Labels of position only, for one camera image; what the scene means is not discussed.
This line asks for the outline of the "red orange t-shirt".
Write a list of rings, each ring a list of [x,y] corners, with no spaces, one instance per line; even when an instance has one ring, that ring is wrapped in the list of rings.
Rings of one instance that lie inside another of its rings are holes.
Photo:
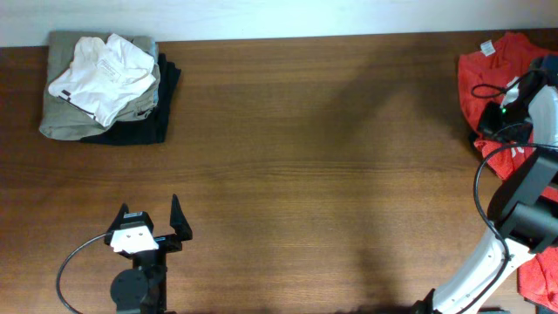
[[[459,102],[467,123],[473,129],[473,146],[483,156],[500,147],[480,134],[477,127],[487,102],[471,94],[474,86],[508,86],[525,73],[532,61],[557,51],[532,44],[521,33],[508,32],[496,42],[485,42],[480,51],[459,57]],[[518,290],[528,301],[557,312],[557,249],[549,248],[519,268]]]

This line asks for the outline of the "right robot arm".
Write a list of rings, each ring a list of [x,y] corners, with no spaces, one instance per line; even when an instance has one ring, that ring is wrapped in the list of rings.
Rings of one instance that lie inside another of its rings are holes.
[[[488,208],[477,202],[487,226],[473,254],[445,284],[412,307],[413,313],[476,313],[522,264],[557,245],[557,203],[544,194],[557,185],[557,57],[536,58],[528,70],[495,96],[516,89],[504,105],[489,103],[478,132],[500,143],[499,151],[532,153],[494,193]]]

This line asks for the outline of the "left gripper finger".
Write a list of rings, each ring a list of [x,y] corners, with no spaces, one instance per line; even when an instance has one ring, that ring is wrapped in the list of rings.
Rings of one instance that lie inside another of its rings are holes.
[[[114,230],[120,229],[120,225],[122,224],[122,221],[124,220],[124,216],[128,213],[129,213],[129,208],[125,203],[123,203],[121,205],[120,209],[119,209],[119,212],[117,213],[116,217],[112,221],[108,230],[109,231],[114,231]]]
[[[193,230],[191,229],[187,218],[184,216],[179,198],[176,194],[173,194],[172,196],[169,223],[180,241],[190,241],[193,239]]]

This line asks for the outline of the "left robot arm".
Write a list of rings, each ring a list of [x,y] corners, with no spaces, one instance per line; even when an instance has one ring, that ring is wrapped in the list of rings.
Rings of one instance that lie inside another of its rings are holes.
[[[153,234],[153,221],[145,211],[130,212],[122,204],[107,230],[104,243],[132,262],[110,288],[118,314],[161,314],[167,311],[167,255],[182,251],[193,239],[177,195],[172,196],[169,225],[172,234]]]

